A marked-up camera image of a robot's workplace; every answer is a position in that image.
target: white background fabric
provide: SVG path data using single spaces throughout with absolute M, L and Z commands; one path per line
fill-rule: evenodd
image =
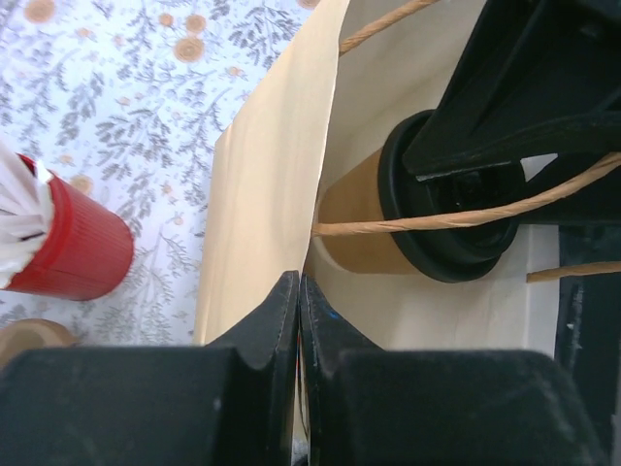
M 88 344 L 190 342 L 213 144 L 316 3 L 3 2 L 0 137 L 122 216 L 136 256 L 99 300 L 0 292 L 0 328 L 43 317 Z

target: twisted paper handle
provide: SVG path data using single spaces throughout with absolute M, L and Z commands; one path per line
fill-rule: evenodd
M 387 13 L 383 17 L 367 24 L 362 29 L 345 39 L 339 46 L 340 56 L 354 50 L 375 34 L 390 27 L 401 19 L 413 15 L 438 2 L 439 0 L 411 0 L 402 7 Z M 437 230 L 445 228 L 466 228 L 490 221 L 517 216 L 538 209 L 554 201 L 568 197 L 585 186 L 605 177 L 621 165 L 621 152 L 613 152 L 604 157 L 593 167 L 537 196 L 514 202 L 502 207 L 482 211 L 442 214 L 439 216 L 422 216 L 400 218 L 398 220 L 360 221 L 351 223 L 317 223 L 312 229 L 312 236 L 344 236 L 370 233 L 394 233 L 409 230 Z M 621 272 L 621 262 L 596 262 L 593 264 L 559 267 L 542 270 L 527 275 L 527 283 L 558 280 L 569 276 L 586 276 Z

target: white paper straw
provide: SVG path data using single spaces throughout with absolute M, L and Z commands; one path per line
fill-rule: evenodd
M 0 141 L 0 184 L 22 207 L 22 212 L 14 214 L 37 214 L 37 190 L 35 177 L 19 159 L 19 156 Z
M 9 192 L 9 189 L 7 189 L 6 187 L 4 187 L 1 184 L 0 184 L 0 197 L 6 197 L 10 201 L 12 201 L 12 202 L 17 202 L 15 197 L 13 197 L 13 194 L 11 194 L 11 192 Z
M 10 197 L 3 195 L 1 192 L 2 188 L 3 186 L 0 186 L 0 210 L 16 216 L 23 214 L 23 208 Z
M 12 243 L 18 243 L 21 239 L 11 233 L 0 229 L 0 245 L 8 245 Z
M 7 229 L 15 226 L 43 228 L 41 216 L 0 216 L 0 228 Z
M 31 258 L 32 255 L 34 255 L 41 248 L 45 239 L 46 238 L 44 236 L 40 236 L 37 238 L 31 238 L 30 240 L 21 241 L 19 243 L 0 245 L 0 261 L 21 260 L 24 256 L 29 256 L 29 258 Z
M 44 225 L 45 231 L 51 228 L 51 221 L 54 217 L 54 205 L 51 202 L 51 192 L 49 190 L 49 182 L 53 175 L 44 167 L 40 160 L 35 162 L 35 174 L 37 177 L 37 201 L 39 202 L 39 213 Z

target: paper bag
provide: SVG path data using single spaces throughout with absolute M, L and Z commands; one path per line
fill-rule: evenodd
M 440 101 L 483 0 L 440 1 L 339 58 L 341 40 L 405 3 L 322 0 L 217 142 L 195 343 L 247 315 L 283 271 L 302 270 L 318 193 Z M 534 285 L 551 306 L 531 316 L 524 277 L 529 257 L 555 265 L 554 231 L 521 232 L 489 277 L 460 284 L 347 273 L 312 244 L 332 305 L 380 345 L 552 351 L 558 284 Z

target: red plastic cup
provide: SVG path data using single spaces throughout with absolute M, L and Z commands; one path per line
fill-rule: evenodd
M 33 162 L 21 156 L 33 171 Z M 6 288 L 21 293 L 86 301 L 108 294 L 127 275 L 134 240 L 125 222 L 56 175 L 48 238 Z

